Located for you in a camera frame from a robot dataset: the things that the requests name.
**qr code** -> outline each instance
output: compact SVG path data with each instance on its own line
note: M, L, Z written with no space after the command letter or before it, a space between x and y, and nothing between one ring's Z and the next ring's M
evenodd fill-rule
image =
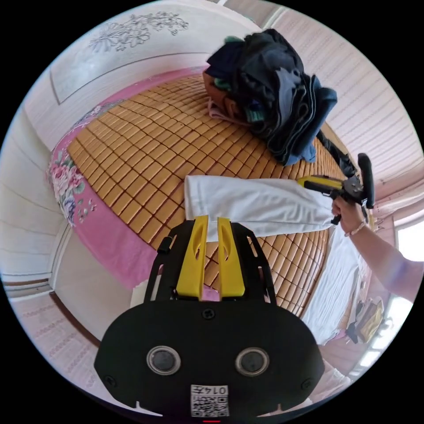
M229 416L228 386L191 386L191 416Z

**black handle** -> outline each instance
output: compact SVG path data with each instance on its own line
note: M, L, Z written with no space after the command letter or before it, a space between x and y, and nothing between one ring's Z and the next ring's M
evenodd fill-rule
M370 158L365 153L358 155L358 166L361 169L363 191L367 198L367 208L374 208L374 178Z
M340 222L340 220L341 220L341 215L336 215L332 220L331 220L331 223L332 224L334 224L334 225L338 225L338 223Z

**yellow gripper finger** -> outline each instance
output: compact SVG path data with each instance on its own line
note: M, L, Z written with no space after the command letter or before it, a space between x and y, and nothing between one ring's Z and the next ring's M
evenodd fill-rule
M230 220L218 218L220 300L244 295L245 287Z
M208 216L198 216L194 220L177 283L176 290L179 296L196 297L202 300L207 233Z

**bamboo sleeping mat tile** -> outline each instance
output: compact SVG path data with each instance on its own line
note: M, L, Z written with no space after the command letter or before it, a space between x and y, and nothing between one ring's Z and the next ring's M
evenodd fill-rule
M344 178L315 140L316 162L283 167L246 128L212 119L201 76L152 88L92 121L68 152L94 191L157 248L184 220L184 177ZM300 315L320 273L328 231L261 238L279 305ZM205 283L218 284L217 244L208 243Z

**pink flower print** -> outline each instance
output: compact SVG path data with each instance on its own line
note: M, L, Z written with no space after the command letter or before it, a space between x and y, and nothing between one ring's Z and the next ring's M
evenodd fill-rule
M49 168L49 174L53 177L53 175L55 174L56 170L58 169L59 165L56 162L52 162L50 164L50 168Z
M63 196L69 188L68 176L66 174L62 174L61 178L54 179L53 188L59 197Z
M70 189L74 189L78 187L83 178L82 174L80 174L76 167L72 167L68 171L68 186Z
M57 165L51 172L53 179L60 180L64 175L68 173L68 167L63 165Z

